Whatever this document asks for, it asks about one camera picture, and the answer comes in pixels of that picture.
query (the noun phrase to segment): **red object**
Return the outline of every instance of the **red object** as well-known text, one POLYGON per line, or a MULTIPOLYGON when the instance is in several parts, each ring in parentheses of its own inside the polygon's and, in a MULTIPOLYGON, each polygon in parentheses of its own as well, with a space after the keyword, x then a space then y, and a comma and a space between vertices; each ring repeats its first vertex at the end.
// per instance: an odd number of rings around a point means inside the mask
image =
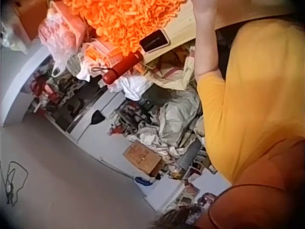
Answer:
POLYGON ((104 74, 103 80, 106 84, 113 84, 120 76, 143 60, 143 55, 139 52, 130 53, 123 60, 118 62, 107 73, 104 74))

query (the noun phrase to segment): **wall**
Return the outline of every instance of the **wall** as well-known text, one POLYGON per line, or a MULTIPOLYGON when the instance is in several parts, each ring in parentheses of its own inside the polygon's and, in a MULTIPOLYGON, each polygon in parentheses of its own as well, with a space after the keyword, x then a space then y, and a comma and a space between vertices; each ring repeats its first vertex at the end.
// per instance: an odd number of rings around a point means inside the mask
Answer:
MULTIPOLYGON (((1 189, 1 210, 17 228, 144 229, 155 217, 132 180, 94 160, 44 118, 28 115, 0 133, 4 175, 12 160, 29 172, 15 207, 1 189)), ((15 189, 24 177, 17 168, 15 189)))

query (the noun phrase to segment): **hair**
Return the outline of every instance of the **hair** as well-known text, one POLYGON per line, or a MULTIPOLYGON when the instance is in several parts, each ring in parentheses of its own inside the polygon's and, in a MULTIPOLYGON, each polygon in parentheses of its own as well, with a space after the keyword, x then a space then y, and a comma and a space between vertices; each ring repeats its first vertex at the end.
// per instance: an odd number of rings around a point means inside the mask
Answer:
POLYGON ((178 226, 185 224, 190 215, 200 211, 200 207, 195 205, 170 210, 154 221, 149 229, 176 229, 178 226))

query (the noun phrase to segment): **smartphone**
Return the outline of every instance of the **smartphone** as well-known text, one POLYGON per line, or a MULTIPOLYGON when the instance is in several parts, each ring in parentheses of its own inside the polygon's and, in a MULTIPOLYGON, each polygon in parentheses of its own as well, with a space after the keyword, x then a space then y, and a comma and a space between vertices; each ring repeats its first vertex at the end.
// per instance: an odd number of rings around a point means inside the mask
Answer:
POLYGON ((163 30, 157 30, 140 40, 140 45, 145 52, 150 53, 170 45, 170 41, 163 30))

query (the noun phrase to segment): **yellow sleeve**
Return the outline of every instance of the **yellow sleeve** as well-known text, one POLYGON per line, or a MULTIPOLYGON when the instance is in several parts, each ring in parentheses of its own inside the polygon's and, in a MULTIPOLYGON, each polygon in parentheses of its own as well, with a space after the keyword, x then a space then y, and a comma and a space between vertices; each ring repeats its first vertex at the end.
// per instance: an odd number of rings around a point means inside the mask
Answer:
POLYGON ((220 125, 225 81, 216 76, 216 73, 206 73, 199 80, 197 91, 203 107, 204 131, 208 138, 213 137, 220 125))

